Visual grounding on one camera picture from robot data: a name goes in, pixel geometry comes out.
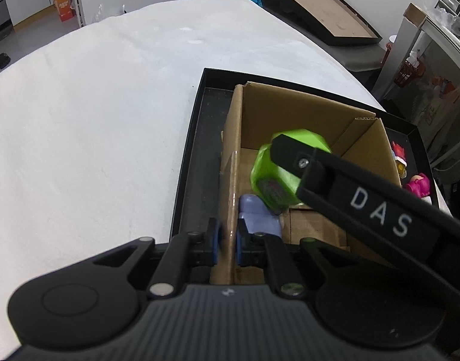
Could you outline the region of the green hexagonal toy block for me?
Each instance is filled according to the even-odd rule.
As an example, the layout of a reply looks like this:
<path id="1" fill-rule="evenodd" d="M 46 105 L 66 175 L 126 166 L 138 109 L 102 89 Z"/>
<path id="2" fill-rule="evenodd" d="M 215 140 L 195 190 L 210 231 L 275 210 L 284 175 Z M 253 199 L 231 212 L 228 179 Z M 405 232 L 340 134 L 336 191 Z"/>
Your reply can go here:
<path id="1" fill-rule="evenodd" d="M 270 143 L 264 144 L 259 148 L 249 180 L 254 193 L 273 212 L 283 212 L 289 206 L 300 204 L 300 200 L 296 196 L 300 178 L 271 160 L 273 140 L 279 136 L 285 136 L 310 147 L 319 148 L 326 153 L 332 152 L 321 135 L 306 129 L 274 134 Z"/>

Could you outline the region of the magenta dinosaur costume figurine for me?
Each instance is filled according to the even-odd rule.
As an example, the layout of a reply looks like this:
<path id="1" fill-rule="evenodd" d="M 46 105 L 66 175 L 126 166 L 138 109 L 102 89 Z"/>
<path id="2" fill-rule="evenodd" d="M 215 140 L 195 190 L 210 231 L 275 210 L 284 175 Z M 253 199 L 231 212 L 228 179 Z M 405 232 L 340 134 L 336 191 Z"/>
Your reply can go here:
<path id="1" fill-rule="evenodd" d="M 404 189 L 420 199 L 426 198 L 430 195 L 429 178 L 423 173 L 415 174 L 404 185 Z"/>

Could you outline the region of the lavender toy sofa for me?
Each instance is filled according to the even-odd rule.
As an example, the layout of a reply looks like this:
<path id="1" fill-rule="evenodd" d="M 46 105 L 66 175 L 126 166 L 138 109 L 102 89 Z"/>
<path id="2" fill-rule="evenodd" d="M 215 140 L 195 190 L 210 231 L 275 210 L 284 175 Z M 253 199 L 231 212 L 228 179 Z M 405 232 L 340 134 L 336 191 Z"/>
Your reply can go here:
<path id="1" fill-rule="evenodd" d="M 282 238 L 279 216 L 273 214 L 261 198 L 243 194 L 239 199 L 239 219 L 245 221 L 249 234 L 265 233 Z"/>

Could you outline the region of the black shallow tray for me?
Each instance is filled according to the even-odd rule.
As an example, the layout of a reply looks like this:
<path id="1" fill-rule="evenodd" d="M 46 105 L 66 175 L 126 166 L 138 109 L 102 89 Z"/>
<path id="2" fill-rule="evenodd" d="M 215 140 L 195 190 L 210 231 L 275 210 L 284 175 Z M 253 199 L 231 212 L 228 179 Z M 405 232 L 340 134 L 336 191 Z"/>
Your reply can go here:
<path id="1" fill-rule="evenodd" d="M 391 141 L 404 146 L 410 176 L 423 173 L 432 178 L 432 170 L 417 127 L 346 96 L 250 73 L 205 68 L 195 97 L 183 159 L 178 178 L 170 235 L 207 229 L 210 218 L 218 216 L 221 132 L 236 86 L 257 82 L 285 89 L 315 94 L 357 108 L 367 109 L 381 118 Z"/>

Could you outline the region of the orange cardboard box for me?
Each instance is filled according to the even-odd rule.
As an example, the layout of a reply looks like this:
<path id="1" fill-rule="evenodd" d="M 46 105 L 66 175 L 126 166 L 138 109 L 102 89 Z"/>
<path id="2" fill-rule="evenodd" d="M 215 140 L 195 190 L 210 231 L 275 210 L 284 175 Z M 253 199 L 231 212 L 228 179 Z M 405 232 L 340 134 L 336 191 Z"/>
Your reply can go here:
<path id="1" fill-rule="evenodd" d="M 70 20 L 74 16 L 71 0 L 53 0 L 61 22 Z"/>

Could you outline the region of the red hat gold figurine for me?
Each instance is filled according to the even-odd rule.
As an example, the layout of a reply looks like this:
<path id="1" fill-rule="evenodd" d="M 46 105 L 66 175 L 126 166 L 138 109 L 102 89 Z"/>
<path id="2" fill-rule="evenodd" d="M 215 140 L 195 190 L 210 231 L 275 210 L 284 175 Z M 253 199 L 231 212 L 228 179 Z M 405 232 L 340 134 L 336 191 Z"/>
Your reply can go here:
<path id="1" fill-rule="evenodd" d="M 407 161 L 405 149 L 403 146 L 399 145 L 395 141 L 392 141 L 391 150 L 395 159 L 398 176 L 401 180 L 403 180 L 407 176 Z"/>

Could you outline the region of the brown cardboard box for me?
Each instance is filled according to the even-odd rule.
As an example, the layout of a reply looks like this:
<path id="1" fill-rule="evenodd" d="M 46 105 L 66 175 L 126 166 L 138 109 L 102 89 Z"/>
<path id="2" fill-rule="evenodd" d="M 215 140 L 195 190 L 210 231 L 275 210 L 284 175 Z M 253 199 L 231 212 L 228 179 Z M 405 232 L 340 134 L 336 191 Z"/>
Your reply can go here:
<path id="1" fill-rule="evenodd" d="M 283 241 L 314 237 L 386 262 L 378 230 L 393 225 L 381 187 L 399 187 L 384 124 L 374 112 L 329 98 L 248 82 L 234 89 L 223 128 L 220 218 L 223 241 L 212 284 L 261 284 L 263 271 L 237 258 L 240 198 L 259 198 Z"/>

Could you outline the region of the black framed cork board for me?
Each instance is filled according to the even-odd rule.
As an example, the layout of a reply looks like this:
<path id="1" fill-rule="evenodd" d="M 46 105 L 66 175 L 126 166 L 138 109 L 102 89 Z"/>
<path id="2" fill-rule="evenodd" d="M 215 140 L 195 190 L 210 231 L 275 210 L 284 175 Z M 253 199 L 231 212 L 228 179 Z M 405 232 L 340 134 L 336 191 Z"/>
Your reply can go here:
<path id="1" fill-rule="evenodd" d="M 274 0 L 330 46 L 375 45 L 381 35 L 344 0 Z"/>

